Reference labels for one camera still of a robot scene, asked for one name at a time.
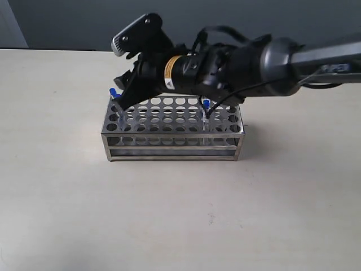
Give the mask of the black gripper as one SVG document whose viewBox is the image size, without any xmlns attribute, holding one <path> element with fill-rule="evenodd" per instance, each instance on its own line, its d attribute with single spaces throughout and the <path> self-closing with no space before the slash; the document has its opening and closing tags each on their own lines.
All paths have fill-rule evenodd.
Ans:
<svg viewBox="0 0 361 271">
<path fill-rule="evenodd" d="M 157 53 L 143 53 L 137 71 L 128 70 L 113 79 L 122 90 L 118 99 L 125 111 L 162 93 L 195 94 L 200 83 L 202 53 L 192 53 L 184 44 Z"/>
</svg>

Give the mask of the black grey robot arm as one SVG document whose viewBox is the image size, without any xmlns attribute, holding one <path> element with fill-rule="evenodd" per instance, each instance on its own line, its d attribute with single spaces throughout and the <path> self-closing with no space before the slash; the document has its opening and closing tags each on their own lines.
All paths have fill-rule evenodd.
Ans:
<svg viewBox="0 0 361 271">
<path fill-rule="evenodd" d="M 123 110 L 162 93 L 196 95 L 235 106 L 247 98 L 287 97 L 302 86 L 333 88 L 360 82 L 360 34 L 300 45 L 265 35 L 237 47 L 216 43 L 141 53 L 132 71 L 115 79 Z"/>
</svg>

